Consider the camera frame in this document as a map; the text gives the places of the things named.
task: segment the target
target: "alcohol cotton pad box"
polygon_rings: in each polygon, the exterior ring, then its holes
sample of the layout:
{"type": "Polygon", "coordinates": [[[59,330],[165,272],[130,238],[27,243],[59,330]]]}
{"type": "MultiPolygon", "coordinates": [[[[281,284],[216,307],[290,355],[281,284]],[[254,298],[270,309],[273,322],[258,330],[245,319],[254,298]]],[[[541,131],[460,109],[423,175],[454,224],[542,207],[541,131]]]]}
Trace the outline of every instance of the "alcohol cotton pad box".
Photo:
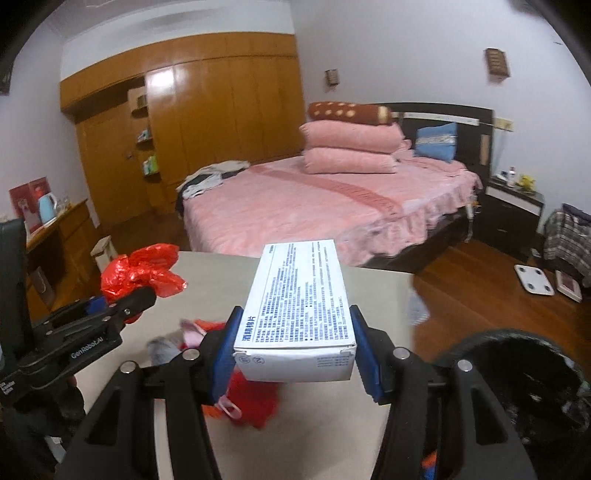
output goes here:
{"type": "Polygon", "coordinates": [[[348,380],[355,335],[332,240],[270,244],[256,270],[234,343],[248,380],[348,380]]]}

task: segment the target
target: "headboard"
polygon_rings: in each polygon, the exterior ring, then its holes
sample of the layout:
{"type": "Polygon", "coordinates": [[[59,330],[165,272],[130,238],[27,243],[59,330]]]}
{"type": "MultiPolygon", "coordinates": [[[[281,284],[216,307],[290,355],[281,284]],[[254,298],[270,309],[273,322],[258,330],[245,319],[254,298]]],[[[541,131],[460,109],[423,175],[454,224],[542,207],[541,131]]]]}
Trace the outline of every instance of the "headboard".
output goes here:
{"type": "Polygon", "coordinates": [[[448,103],[380,103],[392,110],[404,135],[414,142],[423,127],[457,123],[456,160],[476,173],[485,186],[491,176],[493,111],[448,103]]]}

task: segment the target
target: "pink bedspread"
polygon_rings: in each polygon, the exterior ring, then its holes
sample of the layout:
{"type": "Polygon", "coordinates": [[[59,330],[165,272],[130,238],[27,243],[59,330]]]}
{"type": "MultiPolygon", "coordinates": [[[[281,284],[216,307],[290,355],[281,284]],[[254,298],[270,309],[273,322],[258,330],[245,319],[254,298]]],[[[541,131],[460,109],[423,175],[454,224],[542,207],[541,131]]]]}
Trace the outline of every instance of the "pink bedspread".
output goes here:
{"type": "Polygon", "coordinates": [[[260,257],[265,244],[334,239],[362,265],[427,239],[441,215],[470,200],[475,173],[399,163],[392,174],[306,174],[303,157],[251,167],[184,202],[194,251],[260,257]]]}

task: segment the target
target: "blue kettle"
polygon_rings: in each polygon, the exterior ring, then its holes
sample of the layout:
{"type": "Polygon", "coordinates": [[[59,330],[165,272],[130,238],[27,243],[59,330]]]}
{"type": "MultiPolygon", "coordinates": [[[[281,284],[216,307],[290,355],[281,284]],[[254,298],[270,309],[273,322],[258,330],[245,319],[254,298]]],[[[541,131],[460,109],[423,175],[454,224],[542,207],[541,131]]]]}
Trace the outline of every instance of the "blue kettle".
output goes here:
{"type": "Polygon", "coordinates": [[[52,193],[47,193],[39,199],[39,215],[43,225],[56,217],[56,207],[57,199],[52,193]]]}

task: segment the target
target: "plaid cloth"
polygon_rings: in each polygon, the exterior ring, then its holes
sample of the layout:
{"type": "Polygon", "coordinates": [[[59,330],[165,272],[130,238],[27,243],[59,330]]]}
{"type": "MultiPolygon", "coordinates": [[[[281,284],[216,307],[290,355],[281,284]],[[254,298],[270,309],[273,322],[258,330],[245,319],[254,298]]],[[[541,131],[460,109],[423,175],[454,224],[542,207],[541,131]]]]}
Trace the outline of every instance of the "plaid cloth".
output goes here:
{"type": "Polygon", "coordinates": [[[555,210],[545,225],[544,259],[561,258],[583,276],[583,287],[591,287],[591,227],[581,226],[576,216],[555,210]]]}

